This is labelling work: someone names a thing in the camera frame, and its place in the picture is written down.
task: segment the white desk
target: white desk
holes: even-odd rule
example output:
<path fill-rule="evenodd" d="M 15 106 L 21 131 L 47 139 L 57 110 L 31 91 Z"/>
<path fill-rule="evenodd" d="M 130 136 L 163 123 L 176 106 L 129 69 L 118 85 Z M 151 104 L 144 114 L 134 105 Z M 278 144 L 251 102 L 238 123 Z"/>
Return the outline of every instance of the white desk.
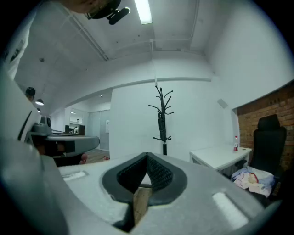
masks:
<path fill-rule="evenodd" d="M 248 163 L 250 152 L 251 149 L 248 148 L 239 147 L 238 151 L 234 151 L 232 145 L 222 145 L 190 151 L 190 162 L 205 165 L 216 171 L 221 171 L 242 159 L 247 160 Z"/>

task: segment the ceiling pipe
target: ceiling pipe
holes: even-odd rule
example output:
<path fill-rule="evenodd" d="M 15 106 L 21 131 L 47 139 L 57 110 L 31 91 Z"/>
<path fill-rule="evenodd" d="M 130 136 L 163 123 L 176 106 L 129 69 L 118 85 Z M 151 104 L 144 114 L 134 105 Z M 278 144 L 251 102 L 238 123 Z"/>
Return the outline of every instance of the ceiling pipe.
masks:
<path fill-rule="evenodd" d="M 154 82 L 155 82 L 155 86 L 157 86 L 157 77 L 156 77 L 155 66 L 153 61 L 153 41 L 154 41 L 153 39 L 150 39 L 149 43 L 150 43 L 151 61 L 152 61 L 153 74 L 154 74 Z"/>
<path fill-rule="evenodd" d="M 94 49 L 94 51 L 96 52 L 96 54 L 103 59 L 104 61 L 108 61 L 109 57 L 107 56 L 107 54 L 102 50 L 102 48 L 100 47 L 100 45 L 92 38 L 92 36 L 90 35 L 90 33 L 87 31 L 87 29 L 83 26 L 83 24 L 78 20 L 78 18 L 67 8 L 63 7 L 63 9 L 60 8 L 60 5 L 58 5 L 57 3 L 52 3 L 56 9 L 58 9 L 62 14 L 68 14 L 66 17 L 66 21 L 70 22 L 70 24 L 73 27 L 76 27 L 69 19 L 72 18 L 75 23 L 80 27 L 79 34 L 84 37 L 80 31 L 83 31 L 84 34 L 87 36 L 87 38 L 85 38 L 86 42 L 88 43 L 88 45 L 90 47 L 92 47 Z"/>

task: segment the ceiling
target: ceiling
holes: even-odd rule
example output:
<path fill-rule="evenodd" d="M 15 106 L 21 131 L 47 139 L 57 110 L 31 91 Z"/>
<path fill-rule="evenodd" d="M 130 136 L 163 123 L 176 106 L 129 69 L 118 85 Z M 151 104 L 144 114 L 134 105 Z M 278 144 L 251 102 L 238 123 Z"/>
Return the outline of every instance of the ceiling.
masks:
<path fill-rule="evenodd" d="M 97 112 L 97 111 L 100 111 L 101 105 L 110 103 L 111 98 L 112 98 L 112 89 L 107 89 L 107 90 L 99 92 L 99 94 L 87 100 L 76 103 L 72 105 L 71 107 L 76 110 L 80 110 L 84 112 Z"/>
<path fill-rule="evenodd" d="M 53 97 L 73 76 L 94 63 L 148 52 L 150 39 L 153 50 L 204 54 L 218 0 L 149 0 L 149 5 L 153 23 L 142 25 L 134 0 L 122 0 L 119 7 L 131 12 L 111 26 L 105 18 L 88 20 L 58 3 L 44 3 L 31 26 L 15 81 L 23 91 L 36 89 L 35 99 L 44 100 L 42 114 L 48 115 Z"/>

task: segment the black office chair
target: black office chair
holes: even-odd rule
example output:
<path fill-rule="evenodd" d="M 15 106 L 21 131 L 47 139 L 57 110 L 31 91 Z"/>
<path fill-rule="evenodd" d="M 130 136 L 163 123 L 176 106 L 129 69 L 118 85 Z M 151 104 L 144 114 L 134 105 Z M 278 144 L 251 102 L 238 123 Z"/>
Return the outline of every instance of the black office chair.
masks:
<path fill-rule="evenodd" d="M 270 172 L 274 175 L 275 184 L 273 185 L 271 195 L 278 182 L 280 182 L 283 169 L 280 166 L 280 160 L 283 148 L 286 141 L 286 128 L 281 127 L 277 115 L 263 117 L 258 121 L 257 129 L 254 131 L 254 151 L 250 166 Z M 246 160 L 241 160 L 235 164 L 237 169 L 241 169 L 246 163 Z M 264 206 L 267 206 L 269 201 L 264 195 L 252 193 Z"/>

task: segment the white label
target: white label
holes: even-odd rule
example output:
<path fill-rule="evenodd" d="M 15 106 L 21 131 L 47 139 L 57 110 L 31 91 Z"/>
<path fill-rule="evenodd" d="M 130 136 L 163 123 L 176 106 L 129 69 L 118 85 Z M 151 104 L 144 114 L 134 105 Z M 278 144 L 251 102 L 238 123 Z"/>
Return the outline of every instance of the white label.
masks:
<path fill-rule="evenodd" d="M 80 172 L 65 174 L 62 177 L 63 177 L 64 181 L 69 181 L 69 180 L 78 179 L 78 178 L 81 178 L 84 176 L 86 176 L 86 173 L 83 171 L 80 171 Z"/>
<path fill-rule="evenodd" d="M 222 192 L 212 196 L 220 212 L 235 230 L 248 223 L 248 218 L 231 202 L 231 200 Z"/>

